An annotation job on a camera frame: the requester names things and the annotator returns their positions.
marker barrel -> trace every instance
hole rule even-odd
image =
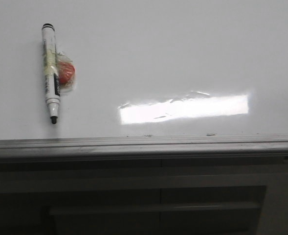
[[[60,105],[60,84],[57,69],[55,29],[51,24],[46,23],[43,25],[42,37],[46,104],[50,112],[51,121],[55,124]]]

whiteboard marker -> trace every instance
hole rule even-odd
[[[56,124],[60,105],[60,85],[54,26],[45,23],[42,27],[42,37],[46,104],[50,112],[51,122]]]

whiteboard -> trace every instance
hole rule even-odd
[[[52,125],[41,27],[76,67]],[[0,0],[0,140],[288,134],[288,1]]]

marker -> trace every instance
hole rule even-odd
[[[50,112],[51,122],[56,124],[60,105],[60,85],[54,26],[45,23],[42,27],[42,37],[46,104]]]

marker label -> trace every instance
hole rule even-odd
[[[49,92],[50,92],[50,90],[49,90],[49,76],[46,75],[45,76],[45,93],[47,94]]]
[[[43,41],[43,60],[44,60],[44,68],[47,67],[47,46],[46,46],[46,40]]]
[[[60,83],[59,77],[54,73],[55,95],[60,96]]]

